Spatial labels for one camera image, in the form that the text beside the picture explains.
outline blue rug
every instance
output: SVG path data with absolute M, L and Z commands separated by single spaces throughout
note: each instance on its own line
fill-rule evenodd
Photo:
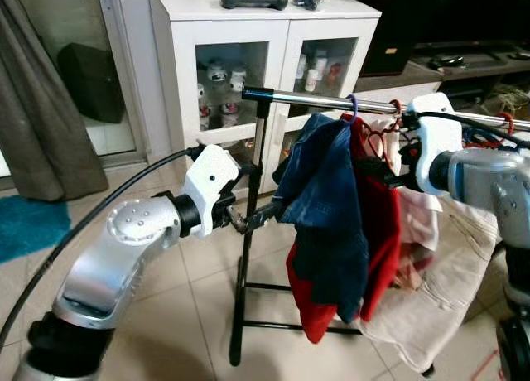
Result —
M 69 231 L 66 203 L 0 199 L 0 263 L 54 246 Z

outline tiled floor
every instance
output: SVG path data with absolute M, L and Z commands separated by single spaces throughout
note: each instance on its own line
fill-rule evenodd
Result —
M 114 188 L 138 167 L 111 173 Z M 176 191 L 181 167 L 169 166 L 136 185 L 128 197 L 148 197 L 158 191 Z M 2 192 L 0 195 L 12 195 Z M 105 193 L 70 203 L 77 222 Z M 10 379 L 31 322 L 47 311 L 57 287 L 79 252 L 99 233 L 104 217 L 85 230 L 59 257 L 26 304 L 0 358 L 0 380 Z M 253 240 L 249 278 L 259 282 L 287 283 L 285 258 L 292 244 L 291 226 L 270 222 Z M 110 345 L 103 362 L 102 380 L 412 380 L 422 379 L 401 362 L 390 345 L 364 337 L 326 335 L 311 344 L 295 331 L 246 328 L 243 359 L 234 368 L 228 346 L 236 263 L 242 238 L 230 227 L 207 239 L 182 239 L 151 264 L 135 302 Z M 0 265 L 0 322 L 17 295 L 49 253 L 43 250 Z M 435 380 L 465 380 L 496 349 L 495 320 L 508 314 L 501 286 L 504 257 L 496 258 L 468 313 L 466 323 L 436 360 Z M 247 318 L 297 321 L 292 296 L 250 292 Z

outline white cabinet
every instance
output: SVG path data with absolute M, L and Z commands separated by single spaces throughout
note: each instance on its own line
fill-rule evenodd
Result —
M 355 86 L 380 16 L 355 0 L 325 0 L 317 12 L 291 2 L 280 12 L 225 10 L 219 0 L 150 4 L 172 148 L 216 143 L 239 161 L 249 160 L 253 150 L 256 104 L 241 100 L 234 91 L 239 79 L 232 81 L 232 76 L 246 75 L 248 86 L 308 88 L 314 94 L 345 97 Z M 301 55 L 306 68 L 297 79 Z M 306 87 L 308 70 L 317 63 L 315 87 Z M 272 172 L 315 111 L 319 109 L 272 105 L 261 192 L 275 189 Z

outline black cable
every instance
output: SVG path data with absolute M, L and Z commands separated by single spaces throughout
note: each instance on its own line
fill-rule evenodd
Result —
M 190 155 L 192 157 L 198 156 L 200 151 L 202 151 L 202 146 L 198 147 L 189 147 L 185 149 L 184 151 L 180 151 L 177 153 L 172 153 L 168 157 L 164 157 L 163 159 L 159 160 L 156 163 L 153 163 L 149 167 L 146 167 L 142 171 L 138 172 L 135 176 L 129 178 L 126 182 L 124 182 L 117 190 L 115 190 L 113 193 L 108 195 L 106 198 L 104 198 L 98 205 L 96 205 L 53 249 L 53 251 L 50 253 L 48 258 L 41 264 L 41 266 L 37 269 L 33 277 L 31 278 L 30 282 L 27 284 L 27 286 L 24 288 L 24 291 L 22 294 L 18 297 L 17 302 L 15 302 L 15 305 L 11 309 L 11 312 L 9 313 L 9 316 L 7 317 L 3 327 L 2 331 L 0 331 L 0 354 L 2 353 L 3 346 L 5 345 L 7 335 L 9 334 L 9 331 L 11 330 L 13 324 L 15 323 L 15 320 L 20 313 L 20 310 L 24 306 L 24 304 L 27 301 L 27 298 L 30 296 L 31 292 L 35 289 L 37 283 L 42 279 L 42 277 L 46 274 L 46 271 L 51 267 L 53 262 L 57 259 L 59 254 L 65 249 L 65 247 L 72 241 L 72 239 L 81 231 L 84 229 L 86 225 L 88 225 L 92 220 L 94 220 L 95 217 L 98 216 L 101 211 L 103 211 L 110 203 L 112 203 L 118 196 L 120 196 L 126 189 L 137 183 L 139 180 L 141 180 L 144 176 L 152 173 L 157 168 L 160 168 L 162 166 L 165 166 L 167 163 L 172 162 L 179 157 L 183 157 L 185 155 Z
M 529 141 L 523 141 L 522 139 L 516 138 L 513 135 L 509 135 L 505 133 L 504 131 L 498 130 L 497 128 L 490 127 L 487 124 L 477 122 L 469 118 L 462 118 L 461 116 L 456 116 L 455 114 L 440 113 L 440 112 L 420 112 L 420 113 L 416 113 L 416 116 L 418 116 L 419 118 L 430 117 L 430 118 L 446 118 L 448 120 L 454 120 L 462 124 L 467 124 L 468 126 L 471 126 L 471 127 L 480 128 L 482 130 L 487 131 L 488 133 L 492 133 L 496 135 L 497 137 L 504 138 L 507 141 L 515 143 L 518 147 L 525 147 L 527 149 L 530 149 Z

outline black rack stand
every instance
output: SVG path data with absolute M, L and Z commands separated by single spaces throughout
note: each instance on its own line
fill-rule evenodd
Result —
M 317 97 L 307 94 L 294 94 L 275 92 L 272 89 L 255 89 L 245 88 L 242 92 L 243 99 L 250 99 L 258 102 L 256 134 L 254 138 L 254 153 L 253 165 L 254 171 L 250 174 L 248 182 L 248 203 L 247 203 L 247 218 L 250 217 L 256 210 L 258 203 L 258 191 L 263 173 L 263 145 L 265 133 L 267 131 L 267 118 L 272 102 L 283 102 L 288 104 L 305 104 L 319 106 L 328 109 L 342 109 L 353 110 L 353 105 L 348 99 L 334 99 L 327 97 Z M 363 102 L 358 103 L 359 111 L 371 113 L 398 113 L 395 105 Z M 252 244 L 253 231 L 249 231 L 244 235 L 243 252 L 238 262 L 238 279 L 236 282 L 235 303 L 234 303 L 234 320 L 232 324 L 232 336 L 230 338 L 229 359 L 233 366 L 238 366 L 241 363 L 241 349 L 243 340 L 243 328 L 249 327 L 265 327 L 272 329 L 283 330 L 302 330 L 301 325 L 293 325 L 287 323 L 276 323 L 271 321 L 249 321 L 244 318 L 245 313 L 245 297 L 248 288 L 260 288 L 265 290 L 274 290 L 279 292 L 289 292 L 289 286 L 280 286 L 268 283 L 247 282 L 249 251 Z M 346 334 L 346 335 L 360 335 L 360 330 L 328 327 L 327 332 Z M 422 373 L 424 377 L 430 377 L 434 374 L 434 367 L 431 366 L 426 372 Z

